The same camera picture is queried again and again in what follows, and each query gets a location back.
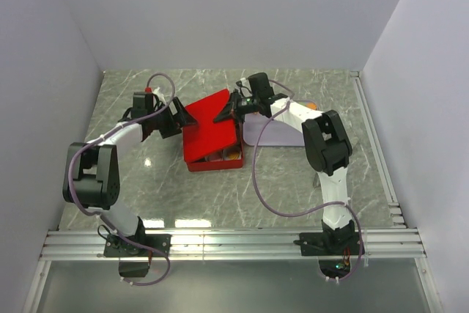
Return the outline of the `red tin lid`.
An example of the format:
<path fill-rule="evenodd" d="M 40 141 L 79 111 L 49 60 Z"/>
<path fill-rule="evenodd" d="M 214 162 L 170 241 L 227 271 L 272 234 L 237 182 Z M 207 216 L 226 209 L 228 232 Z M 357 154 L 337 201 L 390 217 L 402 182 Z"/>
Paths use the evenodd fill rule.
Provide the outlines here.
<path fill-rule="evenodd" d="M 214 122 L 229 100 L 229 90 L 214 94 L 187 105 L 187 112 L 196 120 L 195 125 L 182 129 L 183 157 L 193 163 L 237 142 L 235 122 L 228 119 Z"/>

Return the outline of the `orange swirl cookie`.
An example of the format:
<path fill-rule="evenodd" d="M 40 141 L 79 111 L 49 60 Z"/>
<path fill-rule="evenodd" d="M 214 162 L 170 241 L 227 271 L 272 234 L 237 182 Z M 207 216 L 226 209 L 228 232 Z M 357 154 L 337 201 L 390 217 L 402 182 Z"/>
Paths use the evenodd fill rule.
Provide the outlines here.
<path fill-rule="evenodd" d="M 238 147 L 232 147 L 224 150 L 224 160 L 235 161 L 242 158 L 242 151 Z"/>

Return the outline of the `red cookie tin box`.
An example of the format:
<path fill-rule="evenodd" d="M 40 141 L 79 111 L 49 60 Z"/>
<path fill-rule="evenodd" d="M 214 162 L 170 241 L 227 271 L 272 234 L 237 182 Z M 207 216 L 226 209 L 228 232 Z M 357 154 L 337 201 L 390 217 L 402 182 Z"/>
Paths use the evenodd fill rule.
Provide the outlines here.
<path fill-rule="evenodd" d="M 206 157 L 234 147 L 240 143 L 237 126 L 233 120 L 218 123 L 200 123 L 182 130 L 183 159 L 190 172 L 205 172 L 226 169 L 239 169 L 243 166 L 243 156 L 235 161 L 208 162 Z"/>

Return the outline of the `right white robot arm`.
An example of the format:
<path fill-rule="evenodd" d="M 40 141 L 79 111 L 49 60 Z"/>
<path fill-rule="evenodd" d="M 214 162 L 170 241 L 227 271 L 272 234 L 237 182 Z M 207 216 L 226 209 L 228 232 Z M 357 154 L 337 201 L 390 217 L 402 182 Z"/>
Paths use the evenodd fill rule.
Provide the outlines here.
<path fill-rule="evenodd" d="M 276 94 L 274 83 L 266 73 L 242 78 L 213 121 L 243 122 L 245 115 L 258 113 L 269 122 L 276 120 L 301 132 L 307 161 L 319 177 L 322 192 L 322 204 L 313 209 L 323 211 L 320 254 L 344 254 L 354 245 L 363 254 L 361 225 L 347 191 L 352 145 L 339 113 L 308 108 L 295 101 L 291 89 Z"/>

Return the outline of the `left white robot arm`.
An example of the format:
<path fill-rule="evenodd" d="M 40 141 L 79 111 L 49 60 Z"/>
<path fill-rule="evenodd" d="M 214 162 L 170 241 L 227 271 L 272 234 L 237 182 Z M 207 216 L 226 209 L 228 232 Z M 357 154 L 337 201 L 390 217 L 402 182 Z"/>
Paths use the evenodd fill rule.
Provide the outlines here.
<path fill-rule="evenodd" d="M 74 142 L 67 151 L 62 196 L 68 203 L 80 204 L 88 216 L 98 216 L 109 231 L 110 247 L 130 257 L 143 254 L 149 247 L 146 229 L 140 217 L 119 201 L 119 159 L 157 130 L 162 138 L 182 133 L 196 124 L 174 97 L 172 111 L 162 94 L 146 88 L 133 94 L 133 105 L 114 128 L 103 137 L 87 143 Z"/>

